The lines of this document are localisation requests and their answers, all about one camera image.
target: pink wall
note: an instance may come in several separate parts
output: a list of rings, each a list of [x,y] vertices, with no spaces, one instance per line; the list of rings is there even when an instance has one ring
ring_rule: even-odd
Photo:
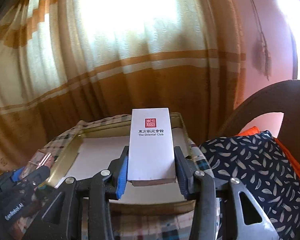
[[[253,67],[252,57],[258,29],[250,0],[234,0],[242,20],[243,35],[247,53],[247,76],[244,98],[273,83],[292,79],[292,42],[288,24],[278,6],[278,0],[254,0],[268,49],[272,58],[272,76],[267,78]],[[256,125],[260,130],[269,130],[277,136],[283,114],[271,113],[254,119],[246,127]]]

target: plaid tablecloth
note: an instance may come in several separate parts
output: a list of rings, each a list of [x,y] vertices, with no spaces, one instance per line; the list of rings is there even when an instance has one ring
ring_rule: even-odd
[[[58,156],[82,129],[129,120],[131,115],[124,114],[90,123],[79,121],[75,127],[50,141],[43,150]],[[191,146],[191,158],[198,170],[206,171],[213,177],[204,154],[191,139],[188,139],[188,142]],[[217,228],[219,228],[219,214],[220,206],[217,201]],[[192,219],[193,211],[182,215],[164,216],[115,215],[112,217],[112,225],[116,240],[186,240],[189,239]],[[88,239],[87,235],[83,234],[82,239]]]

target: brown chair back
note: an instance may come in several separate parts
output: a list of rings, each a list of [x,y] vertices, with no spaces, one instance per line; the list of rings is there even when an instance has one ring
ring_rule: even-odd
[[[284,113],[278,139],[300,163],[300,80],[267,86],[245,100],[227,119],[218,136],[233,136],[254,118],[273,112]]]

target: patterned curtain fabric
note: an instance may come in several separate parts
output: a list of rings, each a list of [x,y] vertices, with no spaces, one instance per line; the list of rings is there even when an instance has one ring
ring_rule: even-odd
[[[19,0],[0,19],[0,171],[133,108],[211,138],[242,101],[240,28],[232,0]]]

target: small cardboard box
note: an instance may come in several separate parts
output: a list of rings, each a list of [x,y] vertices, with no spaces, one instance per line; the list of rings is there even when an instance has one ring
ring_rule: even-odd
[[[128,180],[134,186],[176,181],[168,108],[132,110]]]

